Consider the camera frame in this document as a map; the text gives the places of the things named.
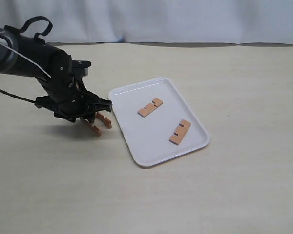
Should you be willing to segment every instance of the white cable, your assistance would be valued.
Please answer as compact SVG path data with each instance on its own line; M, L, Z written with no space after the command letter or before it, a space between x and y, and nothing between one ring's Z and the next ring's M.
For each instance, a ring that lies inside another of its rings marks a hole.
M38 64L36 64L34 61L30 60L28 57L22 55L21 53L17 52L16 50L10 48L9 46L6 46L5 44L0 42L0 45L2 45L3 47L7 48L8 50L11 50L12 52L16 53L17 55L23 57L24 59L26 59L27 61L31 62L32 64L36 65L40 70L42 70L48 77L52 78L42 67L40 67Z

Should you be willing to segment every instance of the robotic arm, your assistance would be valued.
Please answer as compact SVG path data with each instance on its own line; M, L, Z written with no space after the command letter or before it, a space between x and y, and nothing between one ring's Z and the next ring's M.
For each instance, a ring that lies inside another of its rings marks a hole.
M40 20L49 22L43 33L36 33L33 38L21 35ZM39 37L48 35L51 30L52 23L42 16L29 19L21 29L0 28L0 73L35 77L48 95L30 101L1 89L0 92L48 109L56 118L70 122L83 118L93 123L96 112L111 112L112 103L86 89L82 78L87 76L89 61L74 61L65 51L46 44Z

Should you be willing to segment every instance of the table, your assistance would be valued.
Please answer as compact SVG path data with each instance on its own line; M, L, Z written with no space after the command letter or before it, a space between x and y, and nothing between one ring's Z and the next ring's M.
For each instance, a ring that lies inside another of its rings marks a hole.
M211 136L142 169L112 113L101 137L0 93L0 234L293 234L293 46L62 45L102 98L168 77ZM34 78L0 88L45 95Z

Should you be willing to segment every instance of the strap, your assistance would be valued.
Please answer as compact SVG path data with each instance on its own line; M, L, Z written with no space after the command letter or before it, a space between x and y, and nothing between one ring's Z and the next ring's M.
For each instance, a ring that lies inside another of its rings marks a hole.
M16 34L21 34L21 33L26 32L26 30L29 28L29 26L31 24L33 24L35 22L38 22L38 21L49 22L48 27L42 33L35 33L35 36L34 36L35 40L42 40L42 39L39 38L39 36L40 35L47 36L51 32L51 30L53 28L53 24L51 23L51 21L48 18L44 17L44 16L36 16L36 17L30 18L28 21L25 22L24 26L21 29L17 29L17 28L7 26L7 25L4 27L4 29L12 31L13 33L16 33Z

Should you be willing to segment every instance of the white tray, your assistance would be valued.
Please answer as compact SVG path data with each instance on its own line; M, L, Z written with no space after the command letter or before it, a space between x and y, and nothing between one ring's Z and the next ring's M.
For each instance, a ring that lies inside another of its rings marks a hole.
M113 103L113 112L132 157L140 166L150 167L209 143L208 132L167 78L113 89L108 98ZM159 98L163 104L143 118L138 110L154 98ZM175 145L169 138L182 119L191 122L191 126L182 142Z

